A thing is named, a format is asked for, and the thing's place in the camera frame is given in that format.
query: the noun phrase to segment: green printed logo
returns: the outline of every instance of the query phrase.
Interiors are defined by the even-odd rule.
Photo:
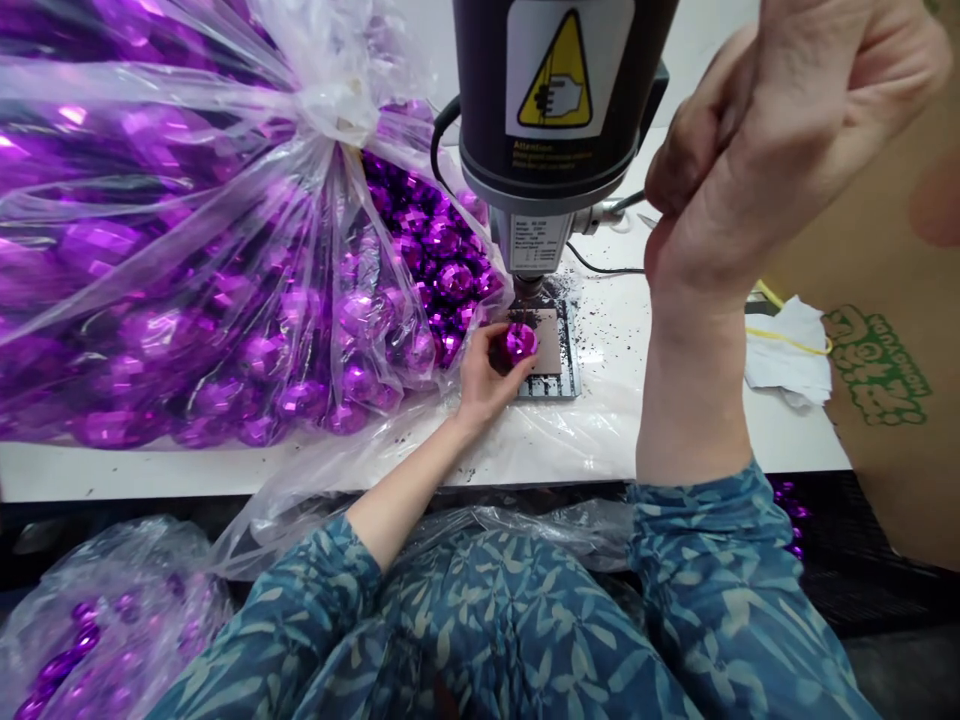
[[[833,364],[867,425],[922,425],[930,385],[883,315],[844,305],[825,317]]]

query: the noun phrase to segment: hand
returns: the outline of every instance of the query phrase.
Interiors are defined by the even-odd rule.
[[[770,255],[944,84],[922,0],[763,0],[677,111],[647,176],[656,305],[736,312]]]
[[[460,366],[460,409],[457,420],[471,428],[486,429],[517,396],[520,385],[533,366],[536,356],[528,357],[506,377],[490,365],[490,343],[507,330],[507,323],[478,328],[470,339],[466,357]]]

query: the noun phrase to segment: yellow wire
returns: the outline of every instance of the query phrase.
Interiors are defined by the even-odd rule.
[[[813,353],[814,355],[829,355],[833,352],[833,340],[829,337],[827,338],[827,349],[826,350],[817,350],[816,348],[809,347],[803,343],[798,343],[795,340],[791,340],[786,335],[781,335],[780,333],[771,333],[766,330],[757,330],[756,328],[747,328],[747,332],[751,335],[756,335],[757,337],[765,337],[769,340],[783,340],[785,343],[790,343],[795,348],[799,348],[804,352]]]
[[[763,280],[757,280],[757,289],[763,293],[763,296],[777,306],[778,310],[783,309],[783,300],[781,300],[773,290],[771,290]]]

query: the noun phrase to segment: yellow warning triangle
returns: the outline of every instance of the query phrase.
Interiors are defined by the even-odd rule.
[[[589,125],[592,118],[580,16],[571,10],[560,21],[517,121],[527,127],[575,128]]]

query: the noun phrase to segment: blue patterned shirt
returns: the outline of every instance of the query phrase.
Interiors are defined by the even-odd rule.
[[[877,717],[755,463],[629,502],[642,594],[480,530],[382,575],[341,517],[257,581],[148,720]]]

